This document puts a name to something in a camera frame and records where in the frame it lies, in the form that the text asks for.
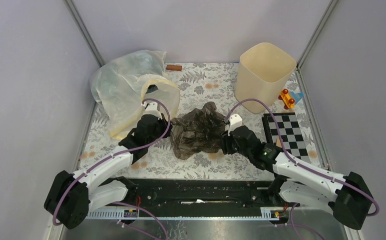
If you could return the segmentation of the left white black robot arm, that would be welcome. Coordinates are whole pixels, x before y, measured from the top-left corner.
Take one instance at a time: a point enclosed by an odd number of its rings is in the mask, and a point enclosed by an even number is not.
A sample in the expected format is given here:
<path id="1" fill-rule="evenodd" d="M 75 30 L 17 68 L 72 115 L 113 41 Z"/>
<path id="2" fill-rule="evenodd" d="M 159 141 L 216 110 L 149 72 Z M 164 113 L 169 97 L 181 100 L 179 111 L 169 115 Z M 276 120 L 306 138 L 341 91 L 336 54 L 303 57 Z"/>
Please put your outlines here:
<path id="1" fill-rule="evenodd" d="M 144 114 L 128 135 L 102 160 L 68 173 L 56 175 L 44 203 L 55 226 L 73 229 L 87 214 L 114 202 L 138 203 L 137 185 L 125 177 L 112 176 L 148 153 L 148 149 L 170 134 L 171 123 L 164 116 Z"/>

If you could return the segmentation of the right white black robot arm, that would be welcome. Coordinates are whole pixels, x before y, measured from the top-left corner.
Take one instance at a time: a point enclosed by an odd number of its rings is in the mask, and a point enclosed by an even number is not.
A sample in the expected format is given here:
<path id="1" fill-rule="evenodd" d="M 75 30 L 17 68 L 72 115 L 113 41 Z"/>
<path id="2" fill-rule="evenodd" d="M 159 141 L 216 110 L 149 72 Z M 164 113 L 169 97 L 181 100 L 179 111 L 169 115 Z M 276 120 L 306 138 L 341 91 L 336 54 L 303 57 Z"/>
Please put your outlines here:
<path id="1" fill-rule="evenodd" d="M 343 175 L 315 167 L 272 143 L 260 142 L 246 126 L 223 132 L 221 149 L 226 155 L 239 153 L 256 168 L 276 175 L 267 193 L 274 206 L 289 202 L 319 208 L 355 230 L 361 230 L 370 215 L 372 193 L 355 172 Z"/>

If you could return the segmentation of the translucent white plastic bag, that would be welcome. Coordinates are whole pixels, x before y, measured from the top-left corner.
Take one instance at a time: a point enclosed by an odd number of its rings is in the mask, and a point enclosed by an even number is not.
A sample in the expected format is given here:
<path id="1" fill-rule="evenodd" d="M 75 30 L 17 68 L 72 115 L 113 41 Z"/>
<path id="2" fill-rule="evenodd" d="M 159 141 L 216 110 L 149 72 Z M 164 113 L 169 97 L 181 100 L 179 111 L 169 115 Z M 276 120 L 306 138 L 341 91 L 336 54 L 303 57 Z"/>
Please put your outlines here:
<path id="1" fill-rule="evenodd" d="M 108 62 L 90 77 L 93 98 L 109 116 L 112 139 L 125 138 L 136 126 L 144 99 L 162 102 L 169 110 L 166 118 L 177 116 L 180 89 L 165 71 L 165 58 L 164 51 L 139 50 Z"/>

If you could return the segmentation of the dark trash bag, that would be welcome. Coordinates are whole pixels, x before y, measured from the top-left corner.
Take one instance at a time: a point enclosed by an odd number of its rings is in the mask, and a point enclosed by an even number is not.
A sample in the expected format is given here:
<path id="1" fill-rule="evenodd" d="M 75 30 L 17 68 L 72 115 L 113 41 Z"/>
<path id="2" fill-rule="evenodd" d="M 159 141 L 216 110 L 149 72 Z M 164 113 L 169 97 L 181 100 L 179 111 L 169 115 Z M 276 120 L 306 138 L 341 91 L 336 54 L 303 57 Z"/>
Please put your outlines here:
<path id="1" fill-rule="evenodd" d="M 174 155 L 186 160 L 200 152 L 217 153 L 221 134 L 225 131 L 224 119 L 212 101 L 201 109 L 195 108 L 182 117 L 173 118 L 170 142 Z"/>

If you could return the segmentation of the beige plastic trash bin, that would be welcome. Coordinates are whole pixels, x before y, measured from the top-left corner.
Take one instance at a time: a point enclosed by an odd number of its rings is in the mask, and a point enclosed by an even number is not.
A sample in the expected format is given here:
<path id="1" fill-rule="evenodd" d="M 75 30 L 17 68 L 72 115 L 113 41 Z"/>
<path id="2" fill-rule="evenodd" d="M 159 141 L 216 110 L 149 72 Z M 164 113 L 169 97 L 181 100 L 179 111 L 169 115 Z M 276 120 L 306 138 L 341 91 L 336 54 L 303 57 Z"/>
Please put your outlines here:
<path id="1" fill-rule="evenodd" d="M 239 58 L 235 98 L 257 99 L 270 107 L 296 68 L 296 60 L 272 43 L 259 43 Z"/>

